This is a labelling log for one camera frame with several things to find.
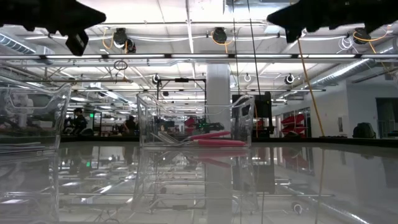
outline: clear acrylic container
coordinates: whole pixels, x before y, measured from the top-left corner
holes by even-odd
[[[70,85],[47,90],[0,77],[0,151],[56,149]]]
[[[55,150],[0,152],[0,223],[58,223]]]
[[[217,205],[229,213],[258,209],[249,149],[141,151],[135,212],[203,210]]]
[[[251,145],[254,98],[249,95],[232,105],[185,105],[161,103],[155,96],[141,93],[137,109],[142,147]]]

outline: ceiling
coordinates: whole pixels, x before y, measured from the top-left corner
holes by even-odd
[[[87,29],[86,32],[90,37],[90,42],[86,48],[85,54],[123,54],[121,49],[112,47],[107,49],[103,45],[103,41],[107,46],[111,45],[111,33],[118,27],[125,27],[127,34],[133,39],[137,47],[137,54],[224,54],[226,51],[233,54],[253,54],[254,50],[257,54],[297,54],[299,48],[296,43],[287,44],[284,38],[284,30],[280,27],[268,24],[266,17],[269,13],[277,10],[277,7],[254,7],[251,14],[248,14],[247,5],[245,7],[237,7],[235,15],[230,13],[230,8],[224,8],[223,0],[146,0],[146,1],[128,1],[128,0],[81,0],[87,6],[95,8],[106,14],[107,20],[104,24],[94,26]],[[252,20],[252,29],[250,26],[250,18]],[[228,35],[227,46],[217,45],[210,38],[206,38],[207,34],[211,34],[215,27],[224,27]],[[367,52],[370,50],[368,44],[358,45],[350,43],[351,40],[345,40],[347,33],[352,34],[355,27],[363,27],[362,24],[354,24],[350,26],[339,27],[335,30],[322,28],[315,33],[305,34],[301,38],[301,44],[304,54],[344,54],[356,53],[358,51]],[[378,45],[391,38],[395,30],[398,29],[393,24],[388,29],[385,38],[373,42]],[[18,39],[26,41],[29,45],[43,45],[53,50],[55,54],[70,54],[65,46],[65,38],[55,35],[48,38],[48,32],[45,29],[36,29],[34,32],[27,32],[23,27],[6,26],[0,29],[0,33],[6,32],[16,36]],[[190,32],[192,33],[193,42],[190,45]],[[381,27],[374,31],[372,38],[382,37],[387,32],[387,26]],[[0,46],[2,54],[17,54],[13,50]],[[161,78],[177,78],[195,76],[196,78],[205,78],[208,61],[204,62],[179,62],[174,65],[168,65],[168,60],[151,60],[157,63],[156,66],[148,66],[146,60],[135,60],[137,63],[129,63],[129,68],[118,74],[119,82],[102,83],[102,88],[108,89],[135,89],[138,90],[153,88],[152,78],[158,74]],[[23,62],[13,61],[14,64],[20,65]],[[229,62],[231,74],[234,79],[238,79],[240,89],[257,88],[256,71],[259,75],[260,88],[292,88],[303,83],[303,67],[299,61],[294,63],[254,63],[251,62]],[[317,76],[321,72],[334,67],[334,61],[323,61],[321,63],[306,63],[308,76],[310,79]],[[44,78],[44,66],[37,65],[33,67],[20,66],[21,69],[27,69],[30,72],[38,74]],[[93,64],[90,67],[47,67],[47,74],[54,73],[50,79],[60,80],[75,77],[76,79],[110,79],[116,78],[117,71],[113,67],[101,64]],[[292,86],[284,83],[284,78],[288,74],[292,74],[296,78]],[[120,82],[125,76],[128,80],[136,84]],[[77,83],[75,89],[83,89],[88,83]],[[190,83],[169,83],[167,88],[198,88],[193,82]],[[127,100],[134,99],[136,93],[120,93]],[[194,93],[170,93],[167,98],[197,98],[203,97],[203,92]]]

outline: white column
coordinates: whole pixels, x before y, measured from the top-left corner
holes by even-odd
[[[209,64],[207,65],[207,104],[208,105],[229,105],[229,67],[228,65]],[[208,123],[220,122],[225,130],[231,129],[231,115],[229,110],[219,113],[222,108],[209,108]],[[221,162],[230,163],[229,158],[217,159]],[[216,165],[206,164],[206,200],[207,224],[231,224],[232,200],[231,198],[231,169]]]

